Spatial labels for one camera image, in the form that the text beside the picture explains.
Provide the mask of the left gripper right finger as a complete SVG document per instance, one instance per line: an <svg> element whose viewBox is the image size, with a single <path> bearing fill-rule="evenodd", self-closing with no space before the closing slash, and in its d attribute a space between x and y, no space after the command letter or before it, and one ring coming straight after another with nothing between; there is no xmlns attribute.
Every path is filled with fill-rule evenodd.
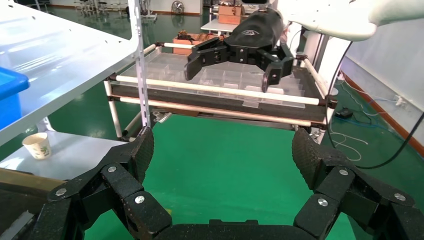
<svg viewBox="0 0 424 240"><path fill-rule="evenodd" d="M421 240L424 215L414 199L356 167L339 150L316 143L304 128L292 140L292 158L312 196L293 225L323 240L340 214L375 240Z"/></svg>

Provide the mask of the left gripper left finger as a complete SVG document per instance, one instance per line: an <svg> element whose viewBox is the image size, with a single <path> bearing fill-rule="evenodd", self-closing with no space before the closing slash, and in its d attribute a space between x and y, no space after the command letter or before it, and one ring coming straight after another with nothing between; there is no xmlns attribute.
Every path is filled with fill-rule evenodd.
<svg viewBox="0 0 424 240"><path fill-rule="evenodd" d="M49 192L30 239L82 240L108 211L114 211L134 239L154 239L172 225L172 217L143 187L153 153L148 126L134 141L112 147L94 168Z"/></svg>

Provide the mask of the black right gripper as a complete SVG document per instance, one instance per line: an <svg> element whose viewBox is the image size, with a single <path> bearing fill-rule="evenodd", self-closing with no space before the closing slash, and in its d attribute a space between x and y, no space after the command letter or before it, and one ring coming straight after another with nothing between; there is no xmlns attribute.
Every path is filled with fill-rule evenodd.
<svg viewBox="0 0 424 240"><path fill-rule="evenodd" d="M292 73L295 58L289 47L286 43L276 46L283 30L279 11L256 10L225 38L225 44L215 37L195 45L184 66L185 79L192 80L203 67L227 61L257 65L264 71L261 91L266 93L269 86L278 85L281 78Z"/></svg>

